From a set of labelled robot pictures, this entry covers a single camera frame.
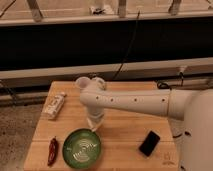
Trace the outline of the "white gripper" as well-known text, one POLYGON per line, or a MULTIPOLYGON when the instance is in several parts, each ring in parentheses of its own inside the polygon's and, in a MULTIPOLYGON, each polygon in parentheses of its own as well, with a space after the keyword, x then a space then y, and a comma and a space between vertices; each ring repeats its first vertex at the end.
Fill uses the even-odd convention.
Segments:
POLYGON ((92 132, 95 132, 101 126, 103 119, 104 114, 87 116, 87 122, 92 132))

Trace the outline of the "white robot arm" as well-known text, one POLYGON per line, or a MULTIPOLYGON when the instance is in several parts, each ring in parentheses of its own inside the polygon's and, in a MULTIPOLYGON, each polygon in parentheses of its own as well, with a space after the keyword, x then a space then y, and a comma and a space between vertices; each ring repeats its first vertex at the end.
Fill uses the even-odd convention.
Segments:
POLYGON ((182 120, 179 170, 213 171, 213 89, 110 91, 100 77, 80 77, 76 85, 92 130, 100 127, 105 108, 182 120))

